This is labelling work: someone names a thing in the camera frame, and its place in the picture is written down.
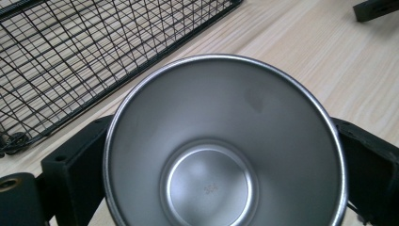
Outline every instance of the metal surface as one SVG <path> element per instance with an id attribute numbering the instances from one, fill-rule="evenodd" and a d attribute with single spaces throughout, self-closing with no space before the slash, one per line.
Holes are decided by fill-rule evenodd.
<path id="1" fill-rule="evenodd" d="M 240 3 L 23 0 L 0 8 L 0 157 L 48 136 Z"/>
<path id="2" fill-rule="evenodd" d="M 327 112 L 240 56 L 193 56 L 138 84 L 111 123 L 104 185 L 119 225 L 338 225 L 347 199 Z"/>

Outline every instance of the black wire rack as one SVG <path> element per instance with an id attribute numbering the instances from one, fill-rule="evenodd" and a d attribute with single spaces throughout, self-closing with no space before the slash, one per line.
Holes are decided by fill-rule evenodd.
<path id="1" fill-rule="evenodd" d="M 0 155 L 48 136 L 241 0 L 25 0 L 0 8 Z"/>

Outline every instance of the black bracket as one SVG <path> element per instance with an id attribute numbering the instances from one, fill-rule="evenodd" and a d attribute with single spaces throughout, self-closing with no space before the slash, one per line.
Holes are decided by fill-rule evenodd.
<path id="1" fill-rule="evenodd" d="M 399 0 L 369 0 L 355 5 L 353 10 L 358 22 L 371 21 L 399 10 Z"/>
<path id="2" fill-rule="evenodd" d="M 0 225 L 88 225 L 104 198 L 103 152 L 112 116 L 98 119 L 42 161 L 43 174 L 0 178 Z M 374 225 L 399 225 L 399 149 L 333 119 L 344 148 L 349 207 Z"/>

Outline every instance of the wire grid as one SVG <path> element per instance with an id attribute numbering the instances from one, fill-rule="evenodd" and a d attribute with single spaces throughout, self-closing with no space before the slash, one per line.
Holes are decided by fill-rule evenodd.
<path id="1" fill-rule="evenodd" d="M 52 0 L 2 18 L 1 150 L 47 136 L 238 4 Z"/>

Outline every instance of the wooden table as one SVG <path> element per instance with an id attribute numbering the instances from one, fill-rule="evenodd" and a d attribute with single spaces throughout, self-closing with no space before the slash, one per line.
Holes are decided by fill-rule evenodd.
<path id="1" fill-rule="evenodd" d="M 236 54 L 271 64 L 302 83 L 336 118 L 399 146 L 399 12 L 357 23 L 362 0 L 245 0 L 138 79 L 92 107 L 28 152 L 0 160 L 0 176 L 41 172 L 40 161 L 90 121 L 112 114 L 128 91 L 170 61 L 198 54 Z M 92 225 L 112 225 L 102 202 Z M 343 225 L 361 225 L 347 211 Z"/>

